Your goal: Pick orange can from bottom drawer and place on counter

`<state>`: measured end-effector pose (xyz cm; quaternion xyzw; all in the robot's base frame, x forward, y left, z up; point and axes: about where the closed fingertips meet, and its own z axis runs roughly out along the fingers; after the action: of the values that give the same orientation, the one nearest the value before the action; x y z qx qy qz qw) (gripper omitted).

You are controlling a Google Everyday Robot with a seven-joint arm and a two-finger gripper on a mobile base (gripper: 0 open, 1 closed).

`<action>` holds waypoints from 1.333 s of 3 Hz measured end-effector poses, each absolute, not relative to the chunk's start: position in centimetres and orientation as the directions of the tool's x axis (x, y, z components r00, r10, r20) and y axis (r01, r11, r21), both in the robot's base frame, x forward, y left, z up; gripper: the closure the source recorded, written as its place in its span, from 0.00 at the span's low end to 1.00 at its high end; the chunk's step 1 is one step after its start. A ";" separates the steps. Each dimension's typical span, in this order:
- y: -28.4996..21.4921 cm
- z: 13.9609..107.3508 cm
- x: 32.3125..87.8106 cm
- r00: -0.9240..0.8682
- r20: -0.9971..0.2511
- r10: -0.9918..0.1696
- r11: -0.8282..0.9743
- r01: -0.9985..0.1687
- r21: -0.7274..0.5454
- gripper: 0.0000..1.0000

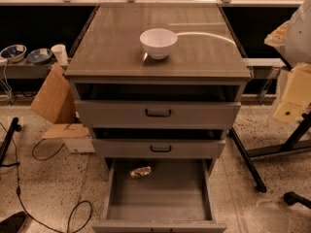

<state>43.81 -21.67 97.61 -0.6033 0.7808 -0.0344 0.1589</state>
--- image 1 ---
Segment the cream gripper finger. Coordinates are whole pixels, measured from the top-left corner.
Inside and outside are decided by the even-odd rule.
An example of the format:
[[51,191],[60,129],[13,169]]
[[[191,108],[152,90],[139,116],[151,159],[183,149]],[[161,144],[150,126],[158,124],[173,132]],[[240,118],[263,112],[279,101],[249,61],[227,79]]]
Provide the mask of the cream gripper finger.
[[281,122],[294,122],[311,104],[311,64],[297,64],[290,73],[280,103],[273,117]]
[[286,21],[277,27],[273,32],[268,34],[264,43],[273,48],[283,46],[286,43],[289,22]]

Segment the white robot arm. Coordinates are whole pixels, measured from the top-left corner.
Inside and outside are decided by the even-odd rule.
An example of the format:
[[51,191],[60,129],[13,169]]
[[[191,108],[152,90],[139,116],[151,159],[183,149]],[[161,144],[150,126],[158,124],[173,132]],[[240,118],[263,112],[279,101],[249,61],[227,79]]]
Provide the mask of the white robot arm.
[[273,117],[293,122],[311,104],[311,0],[305,0],[290,20],[266,36],[264,43],[292,65]]

